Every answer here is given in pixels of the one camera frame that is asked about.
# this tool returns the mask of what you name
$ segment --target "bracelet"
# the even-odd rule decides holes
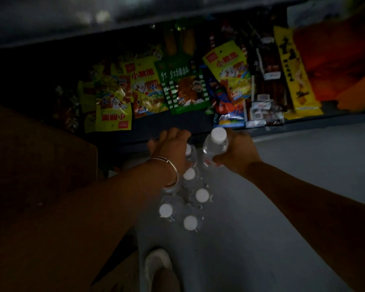
[[[172,165],[174,171],[176,171],[177,181],[173,182],[173,183],[169,183],[167,185],[174,185],[174,184],[177,184],[179,182],[179,180],[180,180],[179,172],[177,171],[177,168],[173,165],[173,163],[169,159],[167,159],[165,157],[153,157],[153,158],[151,158],[151,160],[160,160],[162,162],[169,163],[170,165]]]

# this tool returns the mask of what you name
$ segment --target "white bottle cap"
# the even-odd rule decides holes
[[[185,155],[186,156],[189,156],[190,154],[191,154],[191,152],[192,152],[192,147],[191,147],[191,145],[190,144],[186,144],[186,150],[185,150]]]
[[[209,192],[205,188],[201,188],[196,192],[196,200],[205,203],[209,199]]]
[[[196,216],[190,215],[184,219],[184,227],[189,231],[194,231],[197,228],[197,218]]]
[[[216,144],[221,144],[227,138],[227,132],[223,127],[216,127],[211,131],[211,139]]]
[[[195,169],[193,168],[189,168],[183,175],[185,180],[192,180],[194,179],[196,176],[196,172]]]
[[[160,207],[160,216],[167,218],[173,213],[173,207],[170,204],[162,204]]]

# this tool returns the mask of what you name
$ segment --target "person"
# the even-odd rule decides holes
[[[213,160],[257,186],[353,290],[365,291],[365,204],[264,163],[248,134],[227,133],[227,152]],[[189,168],[190,135],[163,131],[149,140],[144,164],[0,224],[0,291],[88,290],[138,213],[176,181],[175,169],[182,175]],[[178,291],[169,257],[156,251],[145,271],[152,291]]]

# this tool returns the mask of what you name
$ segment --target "white shoe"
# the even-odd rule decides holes
[[[144,270],[147,290],[149,292],[151,292],[151,284],[155,273],[162,268],[173,270],[172,262],[170,261],[168,253],[164,249],[151,251],[146,256]]]

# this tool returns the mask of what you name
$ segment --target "gray floor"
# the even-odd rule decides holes
[[[365,124],[255,141],[265,162],[365,203]],[[157,201],[139,218],[141,269],[158,246],[187,292],[351,291],[254,185],[226,168],[204,177],[215,202],[204,210],[200,233],[161,220]]]

